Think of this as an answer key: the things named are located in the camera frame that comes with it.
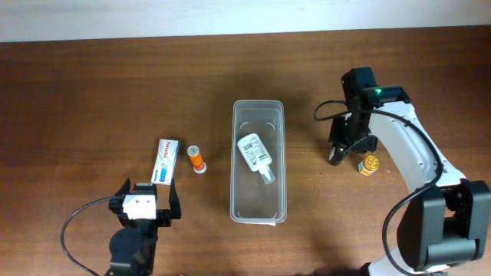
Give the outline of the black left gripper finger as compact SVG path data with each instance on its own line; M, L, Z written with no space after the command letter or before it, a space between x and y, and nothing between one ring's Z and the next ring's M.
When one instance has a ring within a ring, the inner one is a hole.
M126 178L124 184L114 194L115 197L123 198L130 192L130 179Z
M181 219L180 200L176 191L176 183L174 178L171 179L170 184L169 204L171 219Z

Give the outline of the white squeeze bottle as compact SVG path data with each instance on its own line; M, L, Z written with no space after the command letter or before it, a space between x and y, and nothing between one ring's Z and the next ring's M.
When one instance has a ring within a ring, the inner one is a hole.
M237 147L252 172L258 172L266 185L275 181L270 165L272 157L257 133L250 133L237 142Z

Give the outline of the dark bottle white cap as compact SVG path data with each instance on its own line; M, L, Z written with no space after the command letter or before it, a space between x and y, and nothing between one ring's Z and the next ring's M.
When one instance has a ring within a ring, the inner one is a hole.
M347 149L341 145L333 145L328 162L333 166L339 166L347 155Z

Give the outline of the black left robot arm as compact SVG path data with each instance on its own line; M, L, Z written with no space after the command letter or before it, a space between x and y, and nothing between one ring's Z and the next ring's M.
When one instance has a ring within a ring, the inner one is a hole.
M158 230L170 227L182 211L175 181L170 184L168 209L157 208L157 186L126 179L109 201L108 208L122 225L110 239L107 275L147 276L153 273Z

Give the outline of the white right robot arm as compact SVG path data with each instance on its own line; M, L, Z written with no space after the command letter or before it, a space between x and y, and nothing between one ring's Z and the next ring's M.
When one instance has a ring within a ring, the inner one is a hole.
M401 87L347 88L345 112L333 116L329 161L338 165L370 138L380 140L409 190L382 226L386 255L362 275L442 275L480 259L490 216L490 188L470 181L437 149Z

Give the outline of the small jar gold lid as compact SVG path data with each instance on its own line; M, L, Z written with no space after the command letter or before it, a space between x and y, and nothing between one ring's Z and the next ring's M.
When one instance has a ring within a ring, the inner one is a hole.
M367 156L358 164L358 172L364 176L370 176L380 167L380 162L375 156Z

